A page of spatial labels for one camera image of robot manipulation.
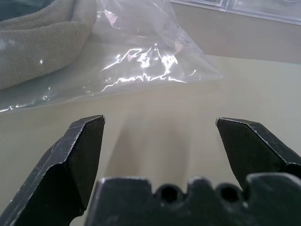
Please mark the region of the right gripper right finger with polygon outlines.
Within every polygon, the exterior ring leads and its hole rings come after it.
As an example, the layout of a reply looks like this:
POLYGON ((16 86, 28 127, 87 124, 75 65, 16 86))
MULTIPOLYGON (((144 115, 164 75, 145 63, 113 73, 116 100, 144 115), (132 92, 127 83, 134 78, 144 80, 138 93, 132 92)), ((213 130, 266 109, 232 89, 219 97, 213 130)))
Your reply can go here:
POLYGON ((242 189, 254 173, 288 173, 301 179, 301 156, 262 124, 233 118, 215 122, 230 167, 242 189))

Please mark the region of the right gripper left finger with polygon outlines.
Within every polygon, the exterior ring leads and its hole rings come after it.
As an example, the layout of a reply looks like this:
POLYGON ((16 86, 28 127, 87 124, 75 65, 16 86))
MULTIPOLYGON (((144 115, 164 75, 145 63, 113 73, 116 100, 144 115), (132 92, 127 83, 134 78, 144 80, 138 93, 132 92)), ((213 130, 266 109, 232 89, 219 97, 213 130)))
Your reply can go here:
POLYGON ((41 157, 0 226, 69 226, 87 210, 98 171, 105 117, 73 122, 41 157))

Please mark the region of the beige cap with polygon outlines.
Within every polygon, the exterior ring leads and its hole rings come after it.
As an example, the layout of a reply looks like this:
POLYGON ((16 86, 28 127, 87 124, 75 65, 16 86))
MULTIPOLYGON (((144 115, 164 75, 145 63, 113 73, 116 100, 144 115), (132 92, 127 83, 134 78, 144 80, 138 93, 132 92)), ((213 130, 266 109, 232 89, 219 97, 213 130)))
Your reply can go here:
POLYGON ((96 14, 96 0, 0 0, 0 90, 70 65, 96 14))

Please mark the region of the large clear plastic bag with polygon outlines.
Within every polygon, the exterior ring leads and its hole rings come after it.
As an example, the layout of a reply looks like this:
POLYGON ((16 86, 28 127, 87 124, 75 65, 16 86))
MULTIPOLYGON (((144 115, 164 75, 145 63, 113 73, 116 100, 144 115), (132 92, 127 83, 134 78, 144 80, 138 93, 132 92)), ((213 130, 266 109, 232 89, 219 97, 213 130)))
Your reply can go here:
POLYGON ((0 114, 221 74, 180 27, 169 0, 96 0, 92 31, 68 66, 0 90, 0 114))

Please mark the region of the clear acrylic drawer organizer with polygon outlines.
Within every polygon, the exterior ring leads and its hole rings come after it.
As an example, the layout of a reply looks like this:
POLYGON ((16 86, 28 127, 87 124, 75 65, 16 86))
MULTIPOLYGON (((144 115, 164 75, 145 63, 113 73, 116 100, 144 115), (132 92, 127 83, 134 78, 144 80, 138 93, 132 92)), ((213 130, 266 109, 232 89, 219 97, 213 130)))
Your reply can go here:
POLYGON ((301 25, 301 0, 170 0, 194 7, 301 25))

